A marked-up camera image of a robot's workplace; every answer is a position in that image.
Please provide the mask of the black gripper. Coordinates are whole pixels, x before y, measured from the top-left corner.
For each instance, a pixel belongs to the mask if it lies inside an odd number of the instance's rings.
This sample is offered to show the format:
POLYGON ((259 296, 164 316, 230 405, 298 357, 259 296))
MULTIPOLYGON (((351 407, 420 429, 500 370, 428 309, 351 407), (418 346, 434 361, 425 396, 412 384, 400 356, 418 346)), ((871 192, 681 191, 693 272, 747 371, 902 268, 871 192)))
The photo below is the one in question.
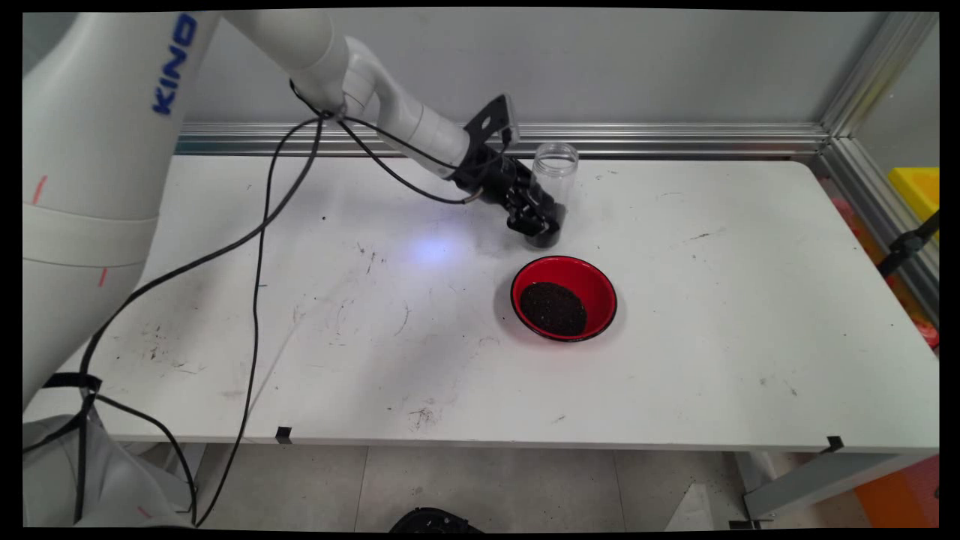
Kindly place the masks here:
POLYGON ((531 242, 546 242, 562 226, 562 204, 556 167, 541 161, 519 161, 486 143, 467 151, 463 163, 448 177, 457 188, 502 206, 507 226, 531 242))

